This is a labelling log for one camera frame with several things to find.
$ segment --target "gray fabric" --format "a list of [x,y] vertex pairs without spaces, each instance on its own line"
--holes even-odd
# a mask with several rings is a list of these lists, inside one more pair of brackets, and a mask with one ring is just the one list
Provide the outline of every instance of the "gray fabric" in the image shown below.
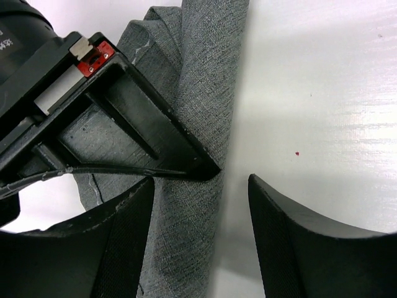
[[[118,44],[222,168],[247,9],[248,0],[152,7],[143,21],[130,22]],[[222,177],[208,183],[156,179],[141,274],[145,294],[138,291],[138,297],[206,296]],[[106,201],[141,179],[105,174],[75,178],[86,209],[97,206],[98,193]]]

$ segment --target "gray textile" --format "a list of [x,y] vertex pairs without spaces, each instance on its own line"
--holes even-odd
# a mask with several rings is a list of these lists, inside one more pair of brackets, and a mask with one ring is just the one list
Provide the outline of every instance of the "gray textile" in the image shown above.
[[[248,0],[152,7],[118,44],[222,168],[247,9]],[[141,179],[96,174],[96,189],[92,175],[75,177],[86,209],[97,205],[98,191],[106,201]],[[206,296],[221,191],[222,174],[208,183],[156,180],[139,297]]]

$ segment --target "black plastic device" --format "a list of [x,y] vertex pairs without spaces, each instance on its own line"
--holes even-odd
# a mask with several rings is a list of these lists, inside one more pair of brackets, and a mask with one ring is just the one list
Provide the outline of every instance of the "black plastic device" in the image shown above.
[[[84,156],[87,146],[109,143],[105,128],[77,127],[92,109],[130,137],[123,148],[129,158]],[[77,32],[58,37],[25,1],[0,1],[0,128],[0,225],[19,213],[21,189],[65,173],[205,181],[220,171],[107,38],[98,33],[86,39]],[[93,131],[98,143],[85,143],[83,132]]]

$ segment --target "red clip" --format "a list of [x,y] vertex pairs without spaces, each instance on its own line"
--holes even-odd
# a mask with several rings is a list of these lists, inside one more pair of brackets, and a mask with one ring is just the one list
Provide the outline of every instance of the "red clip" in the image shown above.
[[96,58],[94,63],[88,64],[86,62],[80,62],[77,65],[79,71],[81,71],[86,78],[92,76],[93,73],[95,73],[111,56],[114,55],[114,49],[107,42],[102,42],[97,49],[101,55],[99,57],[95,57],[95,55],[92,57],[92,59]]

